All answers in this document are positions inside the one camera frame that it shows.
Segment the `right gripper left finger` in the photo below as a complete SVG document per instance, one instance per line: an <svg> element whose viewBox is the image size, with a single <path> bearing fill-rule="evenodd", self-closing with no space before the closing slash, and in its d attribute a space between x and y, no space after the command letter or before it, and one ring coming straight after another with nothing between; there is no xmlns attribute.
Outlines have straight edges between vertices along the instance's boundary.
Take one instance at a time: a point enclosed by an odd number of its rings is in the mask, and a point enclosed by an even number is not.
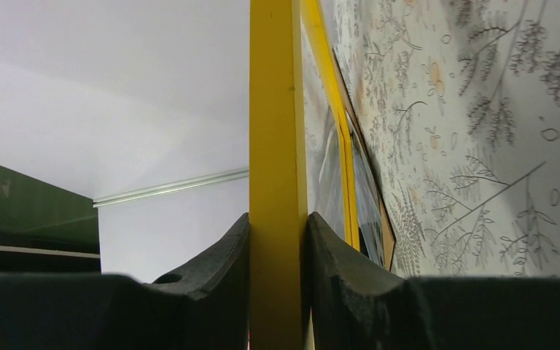
<svg viewBox="0 0 560 350"><path fill-rule="evenodd" d="M249 217L140 283L97 273L0 273L0 349L246 349Z"/></svg>

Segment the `yellow wooden picture frame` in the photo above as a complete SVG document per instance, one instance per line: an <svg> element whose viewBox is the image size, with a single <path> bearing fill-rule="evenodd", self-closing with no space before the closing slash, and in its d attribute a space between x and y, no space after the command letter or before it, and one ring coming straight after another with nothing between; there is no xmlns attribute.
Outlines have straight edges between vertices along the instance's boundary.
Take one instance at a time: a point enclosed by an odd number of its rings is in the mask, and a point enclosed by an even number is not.
<svg viewBox="0 0 560 350"><path fill-rule="evenodd" d="M307 349L306 148L301 36L338 126L344 230L359 248L354 164L319 1L252 1L249 38L250 346Z"/></svg>

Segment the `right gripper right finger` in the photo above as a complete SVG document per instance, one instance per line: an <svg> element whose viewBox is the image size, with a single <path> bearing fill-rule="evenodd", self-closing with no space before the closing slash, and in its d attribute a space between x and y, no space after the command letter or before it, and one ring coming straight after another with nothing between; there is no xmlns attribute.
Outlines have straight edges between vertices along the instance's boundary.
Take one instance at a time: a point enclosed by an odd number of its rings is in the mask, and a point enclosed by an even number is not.
<svg viewBox="0 0 560 350"><path fill-rule="evenodd" d="M400 278L307 221L317 349L560 349L560 278Z"/></svg>

